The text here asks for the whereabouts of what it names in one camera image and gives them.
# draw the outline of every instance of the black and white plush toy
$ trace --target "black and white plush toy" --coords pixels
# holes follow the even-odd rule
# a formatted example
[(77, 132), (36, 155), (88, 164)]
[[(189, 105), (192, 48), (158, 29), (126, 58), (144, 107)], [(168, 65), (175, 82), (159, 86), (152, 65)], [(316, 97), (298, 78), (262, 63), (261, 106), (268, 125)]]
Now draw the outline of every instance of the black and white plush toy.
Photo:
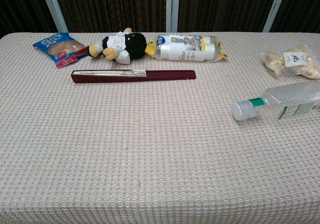
[(103, 53), (105, 59), (115, 59), (120, 64), (130, 64), (133, 59), (141, 58), (145, 55), (147, 41), (143, 34), (132, 33), (131, 28), (119, 31), (115, 35), (110, 35), (102, 41), (89, 46), (89, 56), (96, 58)]

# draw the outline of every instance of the yellow plush feet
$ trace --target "yellow plush feet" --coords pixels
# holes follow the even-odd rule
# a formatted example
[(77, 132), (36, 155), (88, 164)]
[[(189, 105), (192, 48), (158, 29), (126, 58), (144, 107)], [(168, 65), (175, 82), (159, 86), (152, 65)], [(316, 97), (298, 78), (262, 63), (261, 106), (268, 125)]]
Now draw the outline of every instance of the yellow plush feet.
[(132, 33), (132, 29), (130, 27), (127, 27), (126, 29), (124, 29), (123, 32), (124, 33)]
[(114, 48), (108, 47), (103, 50), (103, 55), (105, 55), (105, 59), (113, 60), (117, 56), (117, 52)]
[(100, 54), (100, 51), (97, 49), (96, 44), (92, 44), (89, 46), (89, 54), (93, 58), (96, 58)]

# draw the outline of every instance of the brown curtain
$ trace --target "brown curtain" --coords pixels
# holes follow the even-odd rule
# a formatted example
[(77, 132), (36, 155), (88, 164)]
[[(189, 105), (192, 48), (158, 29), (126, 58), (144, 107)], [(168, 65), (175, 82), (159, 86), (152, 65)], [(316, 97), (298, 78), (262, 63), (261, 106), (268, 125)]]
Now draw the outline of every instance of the brown curtain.
[(69, 32), (164, 32), (166, 0), (58, 0)]
[(320, 0), (282, 0), (270, 31), (320, 33)]
[(46, 0), (0, 0), (0, 14), (1, 38), (16, 32), (57, 32)]
[(179, 0), (178, 32), (261, 32), (274, 0)]

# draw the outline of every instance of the plastic bag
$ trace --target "plastic bag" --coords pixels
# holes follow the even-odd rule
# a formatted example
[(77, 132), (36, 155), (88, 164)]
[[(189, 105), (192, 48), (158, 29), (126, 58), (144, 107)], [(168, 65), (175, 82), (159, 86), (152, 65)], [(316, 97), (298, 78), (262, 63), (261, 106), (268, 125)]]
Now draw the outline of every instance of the plastic bag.
[(76, 62), (88, 55), (88, 47), (69, 36), (67, 32), (60, 32), (33, 44), (40, 48), (54, 60), (57, 68)]
[(291, 48), (283, 54), (270, 51), (261, 53), (262, 62), (274, 75), (302, 75), (311, 79), (320, 79), (320, 64), (308, 45)]
[(217, 62), (227, 55), (215, 36), (160, 34), (147, 44), (145, 52), (158, 60)]

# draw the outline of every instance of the table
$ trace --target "table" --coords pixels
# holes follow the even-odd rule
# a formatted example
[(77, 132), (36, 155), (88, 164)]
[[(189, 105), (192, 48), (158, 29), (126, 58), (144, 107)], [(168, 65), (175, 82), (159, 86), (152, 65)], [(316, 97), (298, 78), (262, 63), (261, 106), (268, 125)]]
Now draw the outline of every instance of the table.
[[(227, 60), (87, 56), (57, 69), (32, 44), (0, 40), (0, 223), (319, 223), (320, 113), (237, 122), (236, 101), (307, 81), (274, 77), (260, 52), (320, 34), (215, 35)], [(85, 45), (108, 33), (71, 33)], [(156, 33), (144, 33), (151, 40)], [(195, 70), (195, 80), (75, 84), (73, 70)]]

